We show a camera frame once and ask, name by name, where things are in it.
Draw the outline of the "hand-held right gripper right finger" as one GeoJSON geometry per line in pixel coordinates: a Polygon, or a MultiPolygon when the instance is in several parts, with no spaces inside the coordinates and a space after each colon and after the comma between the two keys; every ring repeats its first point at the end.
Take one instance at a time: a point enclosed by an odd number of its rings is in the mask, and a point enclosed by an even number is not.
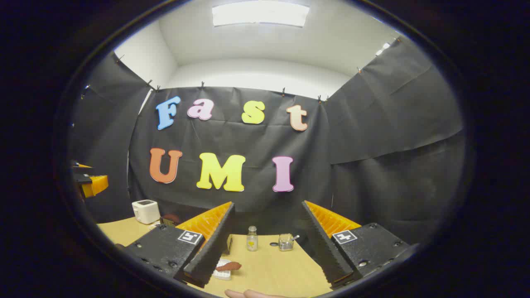
{"type": "Polygon", "coordinates": [[[332,290],[386,268],[410,247],[378,223],[359,225],[309,201],[302,207],[316,262],[332,290]]]}

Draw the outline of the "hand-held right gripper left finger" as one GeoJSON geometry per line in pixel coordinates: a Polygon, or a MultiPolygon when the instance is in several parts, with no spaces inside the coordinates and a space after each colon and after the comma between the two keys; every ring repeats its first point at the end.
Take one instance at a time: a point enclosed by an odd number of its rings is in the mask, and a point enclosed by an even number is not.
{"type": "Polygon", "coordinates": [[[234,215],[234,204],[226,202],[179,225],[162,219],[124,251],[160,275],[204,287],[227,248],[234,215]]]}

